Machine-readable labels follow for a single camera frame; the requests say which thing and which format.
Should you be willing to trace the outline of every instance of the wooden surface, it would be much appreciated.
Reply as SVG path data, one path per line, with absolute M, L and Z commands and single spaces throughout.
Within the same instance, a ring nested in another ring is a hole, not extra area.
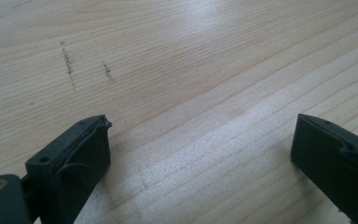
M 289 160 L 298 113 L 358 134 L 358 0 L 0 0 L 0 175 L 114 123 L 76 223 L 349 223 Z

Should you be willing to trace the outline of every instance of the scratch mark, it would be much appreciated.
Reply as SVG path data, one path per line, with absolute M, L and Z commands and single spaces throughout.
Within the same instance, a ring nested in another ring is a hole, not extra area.
M 72 77 L 72 73 L 74 72 L 74 69 L 72 67 L 72 63 L 74 62 L 74 60 L 69 56 L 69 54 L 65 50 L 65 48 L 62 48 L 62 54 L 63 54 L 63 58 L 65 59 L 66 69 L 67 69 L 67 73 L 69 75 L 69 78 L 71 79 L 71 84 L 74 87 L 74 89 L 76 89 L 74 78 Z
M 32 0 L 22 2 L 22 3 L 18 3 L 17 5 L 14 5 L 12 8 L 14 9 L 14 8 L 22 7 L 22 6 L 24 6 L 25 4 L 28 4 L 28 3 L 32 3 Z
M 113 80 L 112 75 L 110 74 L 110 68 L 106 65 L 106 63 L 102 63 L 102 65 L 103 65 L 103 67 L 104 67 L 104 69 L 105 69 L 105 74 L 106 74 L 107 78 L 109 78 L 109 81 L 115 82 L 115 81 Z

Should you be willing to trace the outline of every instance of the black plastic part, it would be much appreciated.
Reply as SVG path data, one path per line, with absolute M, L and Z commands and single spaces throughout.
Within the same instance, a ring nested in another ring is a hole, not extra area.
M 0 224 L 73 223 L 110 164 L 105 115 L 83 119 L 26 162 L 0 175 Z
M 25 165 L 43 223 L 73 223 L 110 164 L 105 116 L 83 119 Z
M 1 223 L 32 223 L 22 194 L 21 181 L 16 175 L 0 175 Z
M 291 159 L 358 224 L 358 136 L 324 119 L 298 115 Z

